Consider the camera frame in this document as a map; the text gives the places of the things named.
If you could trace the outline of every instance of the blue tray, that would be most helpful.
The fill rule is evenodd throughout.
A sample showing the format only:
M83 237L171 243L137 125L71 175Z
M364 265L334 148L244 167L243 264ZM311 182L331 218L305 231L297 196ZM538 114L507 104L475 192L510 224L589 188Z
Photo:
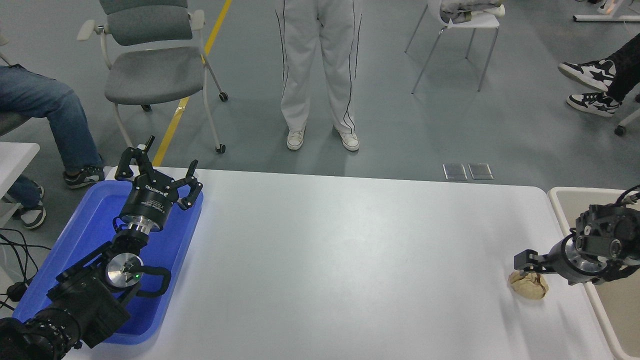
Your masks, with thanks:
M187 186L179 189L180 196L185 196L188 190ZM130 191L131 183L115 180L97 183L87 191L13 312L14 318L24 322L48 306L51 301L47 298L47 292L58 283L56 276L113 238L115 232L111 221L120 214ZM174 204L164 229L149 234L149 244L142 248L140 257L145 265L162 266L171 271L169 288L160 297L133 298L127 305L131 319L105 342L135 345L149 339L157 331L200 217L202 199L201 193L194 206L187 211L180 210ZM157 290L161 284L160 278L143 276L142 289Z

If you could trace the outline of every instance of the yellow floor line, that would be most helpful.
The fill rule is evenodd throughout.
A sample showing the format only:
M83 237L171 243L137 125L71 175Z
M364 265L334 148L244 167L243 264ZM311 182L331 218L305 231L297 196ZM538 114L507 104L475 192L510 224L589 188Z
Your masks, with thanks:
M224 6L222 6L222 11L220 11L220 15L218 16L218 20L216 24L213 26L213 30L211 30L211 34L209 35L209 39L204 47L205 54L209 55L209 51L213 47L213 43L216 41L216 36L218 36L218 31L222 26L222 22L225 20L225 16L227 16L227 12L229 10L229 6L231 5L231 0L226 0ZM154 156L154 160L152 161L153 166L158 167L162 164L162 160L164 159L164 155L166 155L166 151L169 149L169 144L173 139L173 135L175 134L175 130L178 128L178 124L180 123L180 119L182 118L182 113L184 113L184 109L187 107L187 102L189 102L189 97L185 97L180 100L178 104L178 108L175 109L175 113L173 113L173 118L169 123L169 127L164 133L164 137L162 142L160 143L160 147Z

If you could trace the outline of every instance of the white desk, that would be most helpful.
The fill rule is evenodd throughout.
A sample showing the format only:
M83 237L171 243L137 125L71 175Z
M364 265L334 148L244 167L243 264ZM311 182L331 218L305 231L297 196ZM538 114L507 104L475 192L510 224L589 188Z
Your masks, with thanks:
M155 338L65 359L611 359L582 286L550 275L533 301L507 285L515 254L562 238L537 188L197 173Z
M39 150L37 143L0 142L0 194L9 190Z
M0 197L6 194L13 182L36 156L38 150L40 146L37 143L0 142ZM0 201L0 227L7 223L16 209L16 205ZM0 289L6 290L6 287L11 284L13 282L9 275L0 266Z

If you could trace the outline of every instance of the crumpled paper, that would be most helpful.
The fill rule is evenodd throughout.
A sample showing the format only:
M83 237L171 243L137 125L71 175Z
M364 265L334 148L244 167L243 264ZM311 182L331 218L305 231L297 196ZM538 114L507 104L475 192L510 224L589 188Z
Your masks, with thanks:
M514 271L509 275L509 284L513 291L531 300L540 300L549 292L545 278L535 272L522 276L519 271Z

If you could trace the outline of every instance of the robotic arm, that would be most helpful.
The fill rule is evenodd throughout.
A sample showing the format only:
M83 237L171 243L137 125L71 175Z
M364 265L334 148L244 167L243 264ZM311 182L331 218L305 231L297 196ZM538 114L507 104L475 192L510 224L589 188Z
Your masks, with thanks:
M527 249L513 258L521 273L559 274L569 285L602 284L622 279L640 268L640 211L627 208L640 193L620 195L614 204L590 205L575 221L571 234L546 255Z
M125 307L133 297L158 297L167 291L170 271L144 265L140 250L150 232L163 229L174 203L182 210L194 204L202 183L193 175L197 160L191 162L184 179L174 180L154 170L147 156L153 140L151 136L144 149L129 147L122 154L116 180L130 181L132 190L113 219L113 239L59 274L58 284L47 293L51 305L33 318L24 323L0 319L0 360L59 360L82 346L82 341L93 348L128 321L131 316ZM136 177L130 168L132 160L140 169ZM178 188L185 185L191 191L180 198ZM144 274L163 277L161 287L140 290Z

